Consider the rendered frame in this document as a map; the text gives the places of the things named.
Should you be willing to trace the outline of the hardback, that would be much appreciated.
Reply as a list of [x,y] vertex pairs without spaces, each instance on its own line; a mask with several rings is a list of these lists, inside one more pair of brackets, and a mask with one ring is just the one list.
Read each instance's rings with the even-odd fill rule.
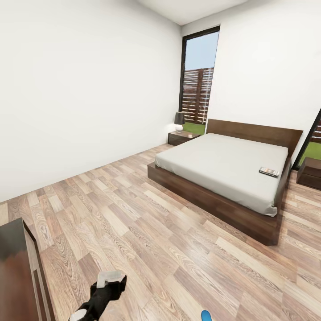
[[279,172],[271,170],[271,169],[268,169],[268,168],[265,168],[265,167],[261,167],[259,172],[266,173],[266,174],[269,174],[269,175],[272,175],[272,176],[275,176],[275,177],[278,177],[278,175],[279,175]]

